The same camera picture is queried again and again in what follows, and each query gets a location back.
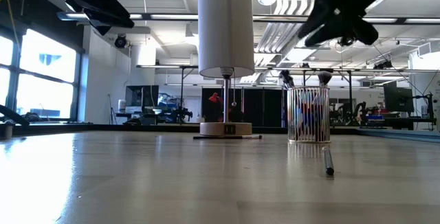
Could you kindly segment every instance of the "lamp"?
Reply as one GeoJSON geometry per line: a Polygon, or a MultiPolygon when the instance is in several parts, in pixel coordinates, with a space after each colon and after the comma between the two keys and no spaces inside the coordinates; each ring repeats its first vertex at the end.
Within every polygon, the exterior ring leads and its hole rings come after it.
{"type": "Polygon", "coordinates": [[[243,136],[252,125],[228,122],[230,79],[254,68],[252,0],[199,0],[199,74],[224,79],[223,123],[202,123],[202,136],[243,136]]]}

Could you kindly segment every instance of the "wire mesh cup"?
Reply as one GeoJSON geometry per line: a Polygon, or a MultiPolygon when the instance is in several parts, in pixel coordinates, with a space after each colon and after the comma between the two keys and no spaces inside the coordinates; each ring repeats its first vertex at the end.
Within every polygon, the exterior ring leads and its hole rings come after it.
{"type": "Polygon", "coordinates": [[[326,87],[296,87],[288,90],[290,142],[330,142],[329,90],[326,87]]]}

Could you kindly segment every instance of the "white lamp shade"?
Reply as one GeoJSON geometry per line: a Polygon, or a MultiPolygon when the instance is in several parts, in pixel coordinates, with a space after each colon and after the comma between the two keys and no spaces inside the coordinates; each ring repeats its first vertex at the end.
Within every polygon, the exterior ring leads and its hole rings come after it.
{"type": "Polygon", "coordinates": [[[222,78],[221,68],[255,71],[252,0],[199,0],[199,73],[222,78]]]}

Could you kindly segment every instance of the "computer screen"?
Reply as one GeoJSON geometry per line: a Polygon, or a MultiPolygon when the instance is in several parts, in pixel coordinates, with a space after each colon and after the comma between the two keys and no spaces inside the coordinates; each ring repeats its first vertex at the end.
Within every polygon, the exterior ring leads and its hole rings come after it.
{"type": "Polygon", "coordinates": [[[127,86],[125,100],[128,107],[156,107],[159,99],[159,86],[127,86]]]}
{"type": "Polygon", "coordinates": [[[414,112],[413,91],[398,87],[384,87],[385,107],[387,111],[414,112]]]}

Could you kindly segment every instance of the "window frame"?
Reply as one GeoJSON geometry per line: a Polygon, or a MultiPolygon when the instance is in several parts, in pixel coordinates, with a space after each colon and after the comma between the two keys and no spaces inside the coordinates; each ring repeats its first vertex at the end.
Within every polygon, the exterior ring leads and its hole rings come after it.
{"type": "MultiPolygon", "coordinates": [[[[46,34],[43,34],[38,30],[35,30],[35,29],[32,29],[32,30],[58,42],[55,38],[51,38],[50,36],[47,36],[46,34]]],[[[24,35],[25,34],[20,34],[19,32],[17,32],[20,46],[23,44],[23,36],[24,35]]],[[[17,111],[17,99],[16,98],[17,98],[17,91],[19,88],[19,77],[20,77],[20,74],[27,74],[27,75],[31,75],[31,76],[34,76],[37,78],[44,79],[44,80],[49,80],[49,81],[59,82],[59,83],[66,83],[66,84],[72,85],[74,92],[73,92],[73,98],[72,98],[71,108],[70,108],[70,118],[51,118],[51,120],[53,120],[53,121],[72,121],[72,122],[77,121],[78,120],[78,103],[79,103],[79,86],[80,86],[80,77],[81,77],[80,73],[81,73],[81,64],[82,64],[82,60],[83,60],[83,52],[79,52],[76,48],[72,48],[76,52],[76,62],[75,62],[75,72],[74,72],[75,78],[74,78],[73,82],[67,82],[65,80],[61,80],[61,79],[58,79],[58,78],[55,78],[52,76],[46,76],[44,74],[21,69],[20,68],[21,47],[19,47],[19,45],[17,45],[14,32],[10,31],[7,28],[0,26],[0,36],[7,38],[7,39],[10,39],[14,43],[11,65],[0,64],[0,68],[7,69],[10,72],[8,96],[6,98],[6,107],[8,107],[9,109],[12,109],[14,111],[17,111]]]]}

